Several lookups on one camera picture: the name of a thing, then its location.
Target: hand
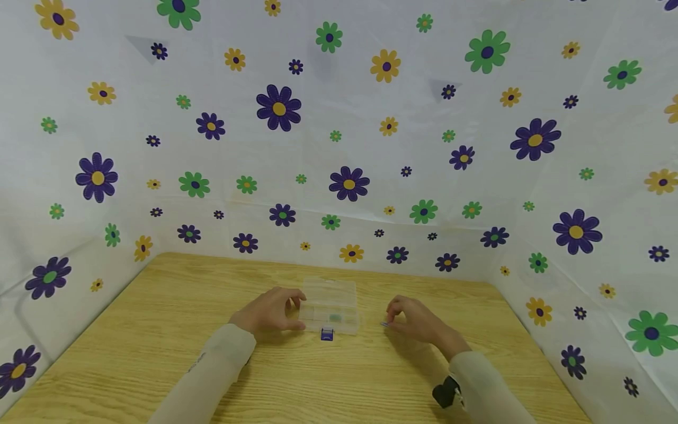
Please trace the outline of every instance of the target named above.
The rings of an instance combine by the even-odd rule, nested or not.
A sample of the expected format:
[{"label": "hand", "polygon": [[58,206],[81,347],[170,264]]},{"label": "hand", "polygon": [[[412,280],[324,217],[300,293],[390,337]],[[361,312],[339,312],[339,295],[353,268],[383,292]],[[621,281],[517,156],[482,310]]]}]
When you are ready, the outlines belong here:
[{"label": "hand", "polygon": [[[405,314],[407,322],[393,321],[393,318],[401,312]],[[440,350],[448,362],[458,353],[471,350],[457,330],[442,322],[417,299],[398,295],[388,304],[386,313],[389,328],[413,339],[431,343]]]},{"label": "hand", "polygon": [[299,309],[306,295],[298,288],[274,287],[234,313],[228,323],[252,334],[267,328],[304,330],[306,325],[303,322],[291,320],[285,315],[285,311],[292,308],[290,299]]}]

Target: small blue object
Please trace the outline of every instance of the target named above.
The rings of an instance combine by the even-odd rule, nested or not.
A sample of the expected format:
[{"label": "small blue object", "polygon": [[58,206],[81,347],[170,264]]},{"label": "small blue object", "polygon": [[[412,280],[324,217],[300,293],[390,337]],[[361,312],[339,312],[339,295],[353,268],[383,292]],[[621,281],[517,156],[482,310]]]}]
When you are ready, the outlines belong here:
[{"label": "small blue object", "polygon": [[332,341],[334,339],[334,329],[333,328],[322,328],[320,329],[320,340]]}]

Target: flower-patterned backdrop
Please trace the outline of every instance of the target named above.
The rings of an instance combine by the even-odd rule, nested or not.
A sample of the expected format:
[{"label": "flower-patterned backdrop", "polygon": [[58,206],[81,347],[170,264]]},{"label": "flower-patterned backdrop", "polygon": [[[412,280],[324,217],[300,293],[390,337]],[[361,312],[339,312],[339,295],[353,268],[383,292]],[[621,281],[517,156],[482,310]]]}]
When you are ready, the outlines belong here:
[{"label": "flower-patterned backdrop", "polygon": [[0,412],[172,251],[490,282],[593,422],[678,421],[677,24],[2,2]]}]

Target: wooden table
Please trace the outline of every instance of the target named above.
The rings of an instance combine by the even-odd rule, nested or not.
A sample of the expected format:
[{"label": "wooden table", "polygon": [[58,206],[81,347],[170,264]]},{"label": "wooden table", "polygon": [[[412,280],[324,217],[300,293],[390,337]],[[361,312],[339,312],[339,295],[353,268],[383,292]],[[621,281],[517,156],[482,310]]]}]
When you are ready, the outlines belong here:
[{"label": "wooden table", "polygon": [[443,411],[431,397],[442,355],[379,325],[395,294],[455,325],[537,422],[590,422],[489,284],[174,253],[149,263],[0,422],[145,423],[232,312],[306,276],[355,281],[358,335],[259,337],[212,423],[470,423],[458,402]]}]

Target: sleeve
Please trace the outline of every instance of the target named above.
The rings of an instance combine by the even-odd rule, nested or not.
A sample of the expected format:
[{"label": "sleeve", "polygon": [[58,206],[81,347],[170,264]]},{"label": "sleeve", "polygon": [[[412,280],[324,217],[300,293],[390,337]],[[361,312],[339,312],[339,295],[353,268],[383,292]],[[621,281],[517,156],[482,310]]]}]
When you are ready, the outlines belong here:
[{"label": "sleeve", "polygon": [[474,424],[536,424],[482,353],[459,353],[450,361],[450,373]]},{"label": "sleeve", "polygon": [[160,403],[148,424],[208,424],[255,346],[254,336],[236,325],[219,328]]}]

